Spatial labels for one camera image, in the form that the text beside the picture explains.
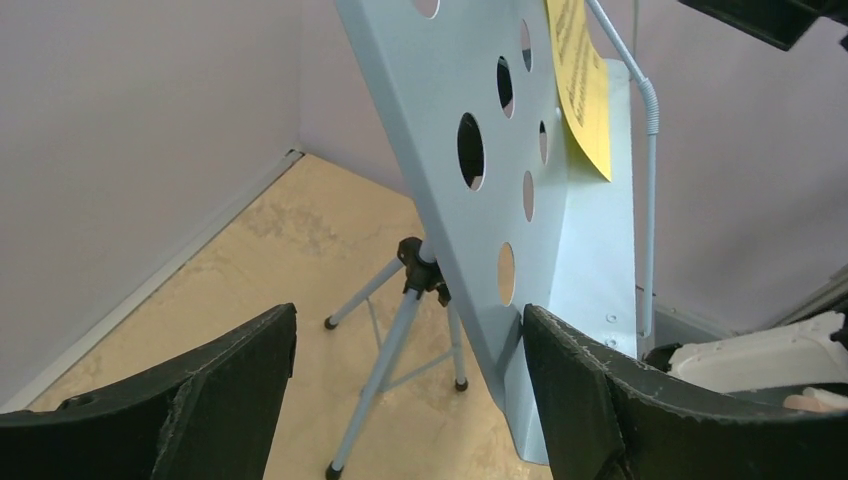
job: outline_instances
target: tripod leg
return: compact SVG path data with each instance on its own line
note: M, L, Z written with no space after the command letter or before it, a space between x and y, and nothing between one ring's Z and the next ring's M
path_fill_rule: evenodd
M362 428L363 422L365 422L365 416L368 414L371 401L380 388L380 384L383 378L385 378L389 367L403 349L406 337L409 335L409 328L412 326L412 321L415 319L415 314L418 311L418 305L420 303L417 296L418 292L410 290L403 297L403 302L395 315L392 328L389 330L386 341L377 355L377 362L371 370L371 375L368 377L365 388L362 389L359 403L356 405L356 410L353 411L353 417L347 426L347 431L345 431L339 450L336 452L332 463L327 467L327 471L325 472L327 480L337 480L341 477L342 469L344 469L347 457L353 448L353 442L356 440L357 435L359 435L359 429Z
M451 331L451 351L453 352L453 365L456 368L456 383L455 387L458 392L464 392L468 389L468 377L465 376L465 359L462 354L462 325L459 320L459 314L453 307L453 304L448 304L448 326Z
M338 327L339 322L341 322L347 314L349 314L354 308L358 307L360 303L364 302L366 298L376 292L378 288L382 287L383 284L389 281L389 279L400 271L401 268L403 268L403 263L397 258L393 258L392 261L383 267L383 269L380 270L374 278L369 280L360 291L356 292L356 294L351 297L351 299L348 300L342 308L324 319L324 327L327 330L333 330Z
M418 259L423 262L435 263L436 261L436 257L433 254L433 249L426 240L423 240L421 242L421 245L418 248L417 256ZM386 373L383 374L383 379L380 380L380 386L378 388L380 392L386 392L386 390L388 389L388 385L392 382L392 375L394 375L395 373L395 367L397 367L397 361L400 358L400 352L401 349L398 349L392 354L391 358L389 359L389 364L386 368Z
M397 367L397 362L398 362L398 359L400 359L400 354L401 354L402 351L403 351L403 345L401 345L399 348L396 348L394 351L391 352L391 356L389 357L388 361L386 362L386 369L385 369L385 372L383 373L383 378L380 379L380 385L377 387L378 392L385 393L386 391L388 391L388 386L389 386L390 383L392 383L392 376L395 374L395 368Z

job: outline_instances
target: yellow paper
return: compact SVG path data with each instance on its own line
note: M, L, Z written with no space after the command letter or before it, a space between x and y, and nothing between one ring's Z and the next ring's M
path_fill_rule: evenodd
M546 1L565 119L592 164L612 181L607 65L589 39L583 0Z

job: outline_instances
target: marble floor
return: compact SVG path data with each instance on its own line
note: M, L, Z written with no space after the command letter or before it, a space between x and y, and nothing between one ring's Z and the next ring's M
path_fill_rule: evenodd
M412 202L307 156L271 186L109 336L31 406L135 374L229 331L269 307L298 310L295 374L289 381L266 479L320 480L376 358L364 307L332 332L323 319L394 255L422 235ZM402 277L372 297L385 332ZM426 297L398 374L450 346L445 311ZM521 462L465 343L469 389L453 366L378 397L345 467L344 480L545 480Z

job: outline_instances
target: white object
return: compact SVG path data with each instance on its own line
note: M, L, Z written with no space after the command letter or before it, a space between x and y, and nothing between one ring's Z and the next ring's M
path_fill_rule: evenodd
M848 351L830 335L844 315L810 320L718 342L689 344L669 374L719 393L819 383L848 383Z
M848 410L848 397L821 388L805 388L805 397L812 397L825 405L839 410Z

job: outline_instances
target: black foam padding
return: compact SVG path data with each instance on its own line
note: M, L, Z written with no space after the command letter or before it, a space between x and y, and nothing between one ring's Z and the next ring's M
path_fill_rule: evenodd
M294 306L277 306L54 412L0 415L0 477L261 479L296 328Z
M787 410L696 387L537 306L525 307L523 323L555 480L848 478L848 414Z

